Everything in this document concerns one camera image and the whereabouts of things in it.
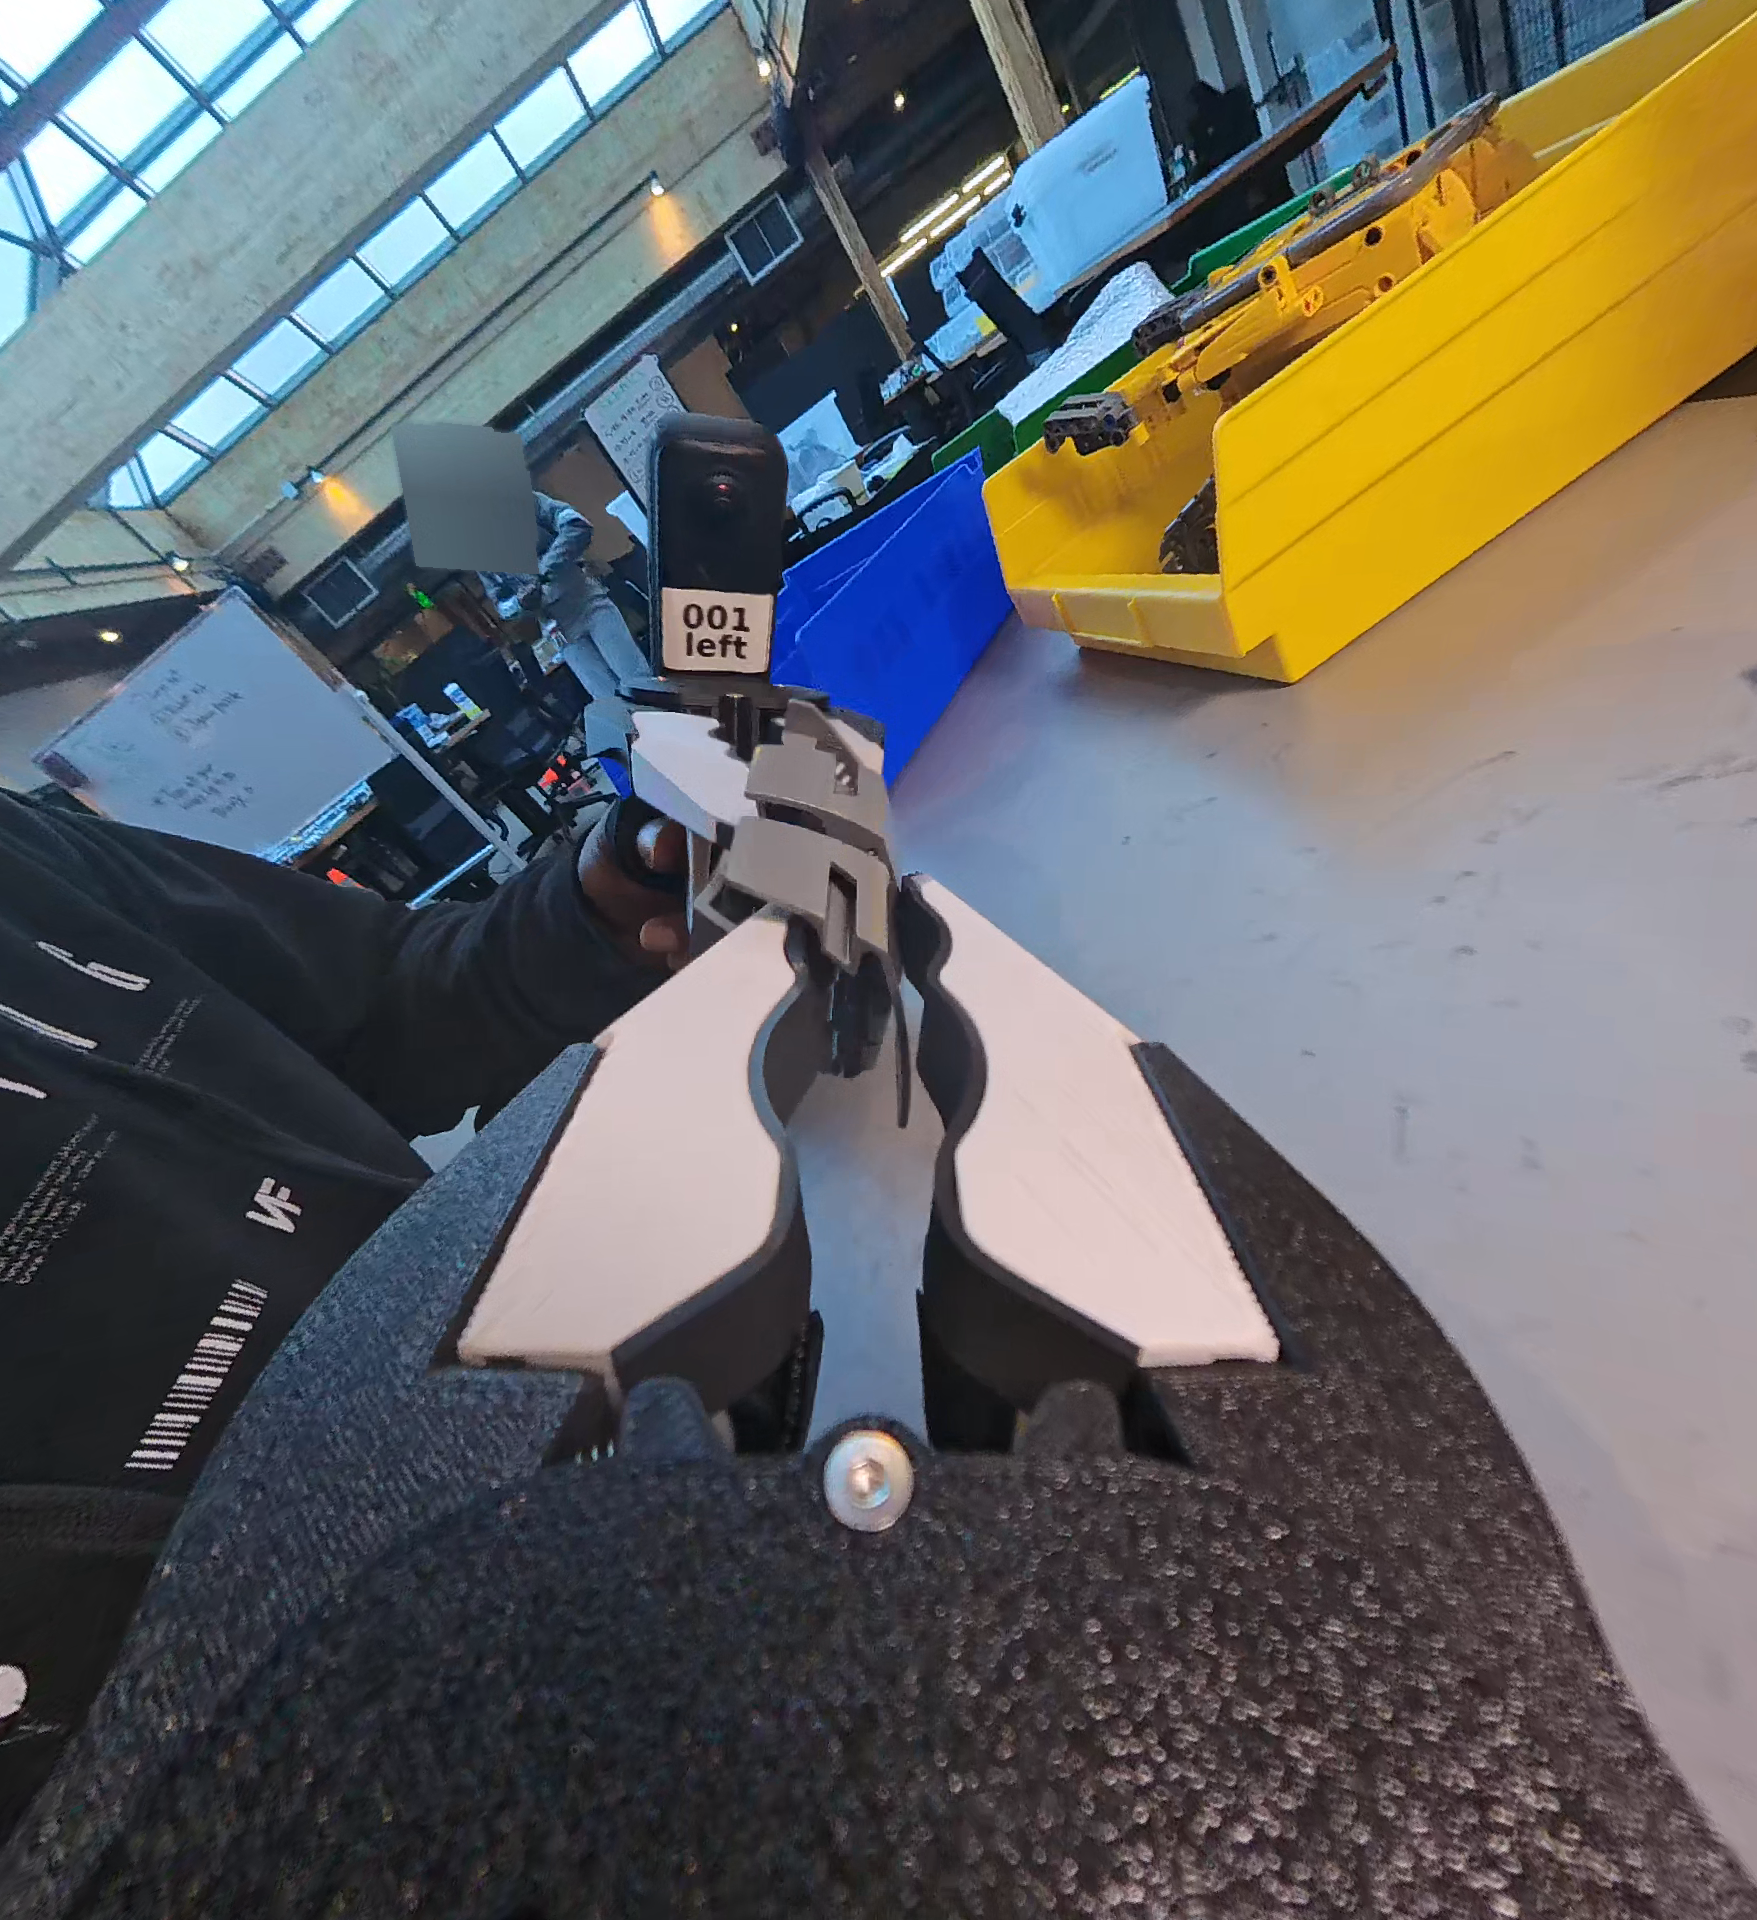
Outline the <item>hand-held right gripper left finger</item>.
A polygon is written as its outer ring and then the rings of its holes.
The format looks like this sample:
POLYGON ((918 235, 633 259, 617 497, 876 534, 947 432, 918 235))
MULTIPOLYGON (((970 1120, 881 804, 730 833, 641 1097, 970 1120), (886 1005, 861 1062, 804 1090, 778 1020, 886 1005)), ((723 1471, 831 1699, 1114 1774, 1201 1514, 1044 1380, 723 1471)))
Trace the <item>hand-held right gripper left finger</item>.
POLYGON ((763 912, 599 1035, 457 1330, 464 1366, 785 1361, 810 1259, 767 1052, 804 996, 763 912))

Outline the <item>white storage crates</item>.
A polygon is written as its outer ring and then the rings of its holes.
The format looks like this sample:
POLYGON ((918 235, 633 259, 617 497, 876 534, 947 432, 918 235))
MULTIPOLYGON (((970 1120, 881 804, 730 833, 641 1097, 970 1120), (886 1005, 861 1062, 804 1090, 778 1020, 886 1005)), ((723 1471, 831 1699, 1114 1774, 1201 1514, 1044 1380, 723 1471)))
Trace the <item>white storage crates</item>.
POLYGON ((980 327, 962 267, 982 251, 1031 310, 1150 227, 1170 206, 1154 130, 1154 88, 1140 72, 986 189, 980 208, 938 242, 932 288, 947 323, 980 327))

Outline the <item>white sign board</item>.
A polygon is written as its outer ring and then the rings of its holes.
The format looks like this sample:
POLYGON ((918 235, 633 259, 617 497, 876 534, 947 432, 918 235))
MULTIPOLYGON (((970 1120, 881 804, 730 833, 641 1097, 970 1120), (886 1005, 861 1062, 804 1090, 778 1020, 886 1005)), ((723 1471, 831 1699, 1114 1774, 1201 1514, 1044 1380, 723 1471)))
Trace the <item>white sign board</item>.
POLYGON ((584 426, 639 505, 650 503, 651 452, 660 428, 683 414, 654 352, 639 355, 584 408, 584 426))

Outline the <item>blue plastic bin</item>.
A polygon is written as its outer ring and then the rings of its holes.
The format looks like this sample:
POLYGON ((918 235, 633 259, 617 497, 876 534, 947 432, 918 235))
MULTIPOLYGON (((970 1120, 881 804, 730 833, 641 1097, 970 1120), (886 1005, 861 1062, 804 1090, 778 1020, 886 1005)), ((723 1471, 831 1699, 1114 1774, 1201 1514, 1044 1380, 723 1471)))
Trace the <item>blue plastic bin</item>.
POLYGON ((1012 601, 972 452, 797 563, 773 676, 884 730, 896 783, 1007 622, 1012 601))

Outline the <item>green plastic bin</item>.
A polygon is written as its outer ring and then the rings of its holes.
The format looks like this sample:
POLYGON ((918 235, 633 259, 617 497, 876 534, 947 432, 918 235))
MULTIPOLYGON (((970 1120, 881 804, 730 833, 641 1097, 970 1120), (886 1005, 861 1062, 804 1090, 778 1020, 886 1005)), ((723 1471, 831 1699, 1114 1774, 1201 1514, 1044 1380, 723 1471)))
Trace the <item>green plastic bin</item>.
MULTIPOLYGON (((1191 290, 1191 293, 1184 295, 1184 298, 1186 298, 1186 297, 1191 297, 1191 295, 1204 295, 1204 293, 1208 293, 1214 284, 1223 283, 1223 278, 1224 278, 1224 274, 1227 274, 1229 267, 1240 264, 1251 251, 1255 251, 1255 248, 1257 248, 1259 243, 1263 243, 1263 242, 1265 242, 1268 235, 1273 235, 1278 227, 1287 227, 1287 226, 1295 224, 1299 217, 1302 217, 1306 212, 1311 212, 1312 208, 1318 208, 1318 206, 1327 204, 1329 198, 1330 198, 1334 192, 1340 192, 1340 189, 1343 189, 1345 186, 1350 186, 1365 168, 1371 168, 1371 170, 1373 170, 1373 168, 1376 168, 1376 161, 1369 161, 1369 160, 1367 160, 1367 161, 1361 161, 1361 163, 1358 163, 1358 165, 1345 168, 1343 171, 1340 171, 1340 174, 1332 176, 1330 179, 1322 182, 1318 187, 1312 187, 1312 189, 1306 192, 1306 193, 1296 193, 1296 196, 1293 196, 1289 201, 1283 201, 1278 208, 1275 208, 1275 210, 1270 210, 1270 212, 1266 212, 1266 214, 1260 214, 1259 217, 1251 220, 1251 221, 1245 224, 1243 227, 1236 227, 1236 229, 1229 231, 1224 238, 1220 238, 1220 240, 1216 240, 1216 242, 1212 242, 1212 243, 1199 248, 1197 251, 1194 251, 1194 254, 1188 258, 1188 261, 1186 261, 1186 272, 1184 272, 1184 274, 1196 274, 1196 272, 1204 269, 1208 284, 1205 284, 1201 290, 1191 290)), ((1012 430, 1003 418, 998 418, 998 415, 993 411, 993 408, 991 408, 991 411, 986 411, 980 420, 975 420, 974 423, 970 423, 960 436, 955 436, 955 437, 950 439, 947 443, 939 446, 939 448, 932 454, 932 469, 934 469, 934 471, 939 471, 939 469, 943 469, 943 468, 950 468, 950 466, 955 466, 955 464, 963 461, 963 460, 970 457, 972 454, 978 454, 978 457, 980 457, 980 461, 982 461, 985 474, 993 474, 993 471, 997 471, 998 468, 1004 468, 1004 466, 1008 464, 1008 460, 1012 460, 1017 454, 1028 449, 1033 443, 1037 443, 1037 442, 1040 439, 1040 432, 1043 432, 1044 420, 1040 420, 1039 423, 1033 422, 1033 423, 1027 426, 1025 430, 1014 432, 1014 430, 1012 430)))

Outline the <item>yellow plastic bin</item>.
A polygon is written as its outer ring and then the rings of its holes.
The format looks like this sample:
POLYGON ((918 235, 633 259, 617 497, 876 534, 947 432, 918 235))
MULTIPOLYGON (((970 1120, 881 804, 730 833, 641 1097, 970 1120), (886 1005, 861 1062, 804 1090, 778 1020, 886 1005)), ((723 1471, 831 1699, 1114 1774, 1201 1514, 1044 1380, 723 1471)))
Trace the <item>yellow plastic bin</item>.
POLYGON ((1367 298, 1227 399, 1188 349, 985 502, 1025 622, 1304 680, 1757 349, 1757 3, 1680 3, 1501 108, 1540 163, 1449 242, 1376 214, 1367 298))

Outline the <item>grey toy brick assembly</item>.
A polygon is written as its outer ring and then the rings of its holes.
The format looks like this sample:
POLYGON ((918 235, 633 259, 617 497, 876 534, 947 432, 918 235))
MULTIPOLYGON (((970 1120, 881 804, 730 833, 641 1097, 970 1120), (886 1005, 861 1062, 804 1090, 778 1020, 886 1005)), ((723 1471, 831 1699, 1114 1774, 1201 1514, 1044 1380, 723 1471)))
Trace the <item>grey toy brick assembly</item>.
POLYGON ((907 1126, 913 1067, 881 728, 816 689, 783 688, 780 697, 778 709, 754 709, 765 726, 746 811, 715 840, 696 843, 693 951, 761 912, 804 927, 801 963, 822 989, 827 1072, 863 1074, 891 1038, 898 1126, 907 1126))

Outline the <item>whiteboard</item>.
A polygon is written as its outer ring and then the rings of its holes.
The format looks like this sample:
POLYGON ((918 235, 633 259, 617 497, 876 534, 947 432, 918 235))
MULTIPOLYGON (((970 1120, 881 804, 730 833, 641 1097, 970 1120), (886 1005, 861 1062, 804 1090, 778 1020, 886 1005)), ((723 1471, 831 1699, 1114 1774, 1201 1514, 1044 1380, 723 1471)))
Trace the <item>whiteboard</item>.
POLYGON ((397 757, 356 689, 230 591, 29 760, 107 820, 282 858, 397 757))

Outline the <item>grey desk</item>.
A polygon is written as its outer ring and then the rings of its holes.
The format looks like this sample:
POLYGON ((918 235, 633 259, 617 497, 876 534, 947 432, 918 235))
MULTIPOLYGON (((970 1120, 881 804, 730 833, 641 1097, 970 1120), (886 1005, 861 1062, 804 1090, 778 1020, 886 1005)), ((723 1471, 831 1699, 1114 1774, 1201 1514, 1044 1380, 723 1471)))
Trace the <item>grey desk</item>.
POLYGON ((1295 688, 1011 620, 910 869, 1418 1292, 1757 1879, 1757 349, 1295 688))

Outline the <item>black office chair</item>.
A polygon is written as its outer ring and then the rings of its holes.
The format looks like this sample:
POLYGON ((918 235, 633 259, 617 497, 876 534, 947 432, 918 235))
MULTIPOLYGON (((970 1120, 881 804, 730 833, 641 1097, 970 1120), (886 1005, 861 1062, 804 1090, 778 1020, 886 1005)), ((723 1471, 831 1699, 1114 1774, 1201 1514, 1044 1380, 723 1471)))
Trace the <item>black office chair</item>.
POLYGON ((539 708, 480 708, 462 696, 450 709, 412 703, 399 718, 438 776, 402 813, 422 900, 476 902, 514 874, 507 857, 530 866, 577 849, 575 769, 539 708))

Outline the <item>yellow tracked toy vehicle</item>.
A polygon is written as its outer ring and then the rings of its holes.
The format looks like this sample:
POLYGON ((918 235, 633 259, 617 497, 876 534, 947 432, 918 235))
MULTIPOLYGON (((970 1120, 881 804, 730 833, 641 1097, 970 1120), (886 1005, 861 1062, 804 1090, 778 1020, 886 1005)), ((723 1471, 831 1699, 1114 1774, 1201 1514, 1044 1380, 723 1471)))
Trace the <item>yellow tracked toy vehicle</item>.
POLYGON ((1214 437, 1227 411, 1539 177, 1537 154, 1502 130, 1501 107, 1485 95, 1392 158, 1361 161, 1223 276, 1154 308, 1132 335, 1137 367, 1056 402, 1040 428, 1044 454, 1098 457, 1189 420, 1214 437))

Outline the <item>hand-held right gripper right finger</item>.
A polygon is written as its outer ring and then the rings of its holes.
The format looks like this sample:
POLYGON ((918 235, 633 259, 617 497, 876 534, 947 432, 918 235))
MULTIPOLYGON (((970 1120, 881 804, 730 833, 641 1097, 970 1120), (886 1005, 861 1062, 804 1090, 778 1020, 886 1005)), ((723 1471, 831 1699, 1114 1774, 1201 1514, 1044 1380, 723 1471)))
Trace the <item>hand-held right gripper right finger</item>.
POLYGON ((960 1366, 1273 1363, 1281 1341, 1121 1020, 939 882, 901 895, 941 1126, 921 1305, 960 1366))

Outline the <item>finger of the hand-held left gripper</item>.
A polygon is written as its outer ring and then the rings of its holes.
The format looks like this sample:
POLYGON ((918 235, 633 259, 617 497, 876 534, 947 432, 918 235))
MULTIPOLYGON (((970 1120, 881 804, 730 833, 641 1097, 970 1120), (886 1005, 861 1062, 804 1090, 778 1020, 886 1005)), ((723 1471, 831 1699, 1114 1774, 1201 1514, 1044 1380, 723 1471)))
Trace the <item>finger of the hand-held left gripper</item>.
POLYGON ((679 827, 734 827, 754 816, 748 766, 704 714, 633 714, 630 792, 679 827))

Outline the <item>person's left hand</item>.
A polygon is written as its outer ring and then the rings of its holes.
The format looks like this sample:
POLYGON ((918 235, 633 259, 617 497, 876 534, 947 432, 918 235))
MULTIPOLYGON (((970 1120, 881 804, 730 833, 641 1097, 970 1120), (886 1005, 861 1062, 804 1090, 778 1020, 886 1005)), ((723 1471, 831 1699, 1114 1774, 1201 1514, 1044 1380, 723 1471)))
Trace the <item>person's left hand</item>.
POLYGON ((690 843, 637 796, 618 798, 590 829, 577 880, 584 904, 624 957, 677 969, 690 957, 690 843))

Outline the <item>white foam sheet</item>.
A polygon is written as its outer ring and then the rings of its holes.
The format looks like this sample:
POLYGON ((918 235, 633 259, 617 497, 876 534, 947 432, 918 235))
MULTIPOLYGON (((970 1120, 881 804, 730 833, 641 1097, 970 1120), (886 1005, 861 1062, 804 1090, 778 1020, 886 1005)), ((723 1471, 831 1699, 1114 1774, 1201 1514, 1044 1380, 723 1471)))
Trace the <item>white foam sheet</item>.
POLYGON ((1205 272, 1167 287, 1145 261, 1114 274, 1070 325, 1061 344, 1000 398, 993 411, 1014 432, 1049 418, 1063 398, 1098 391, 1137 365, 1133 332, 1150 312, 1208 284, 1205 272))

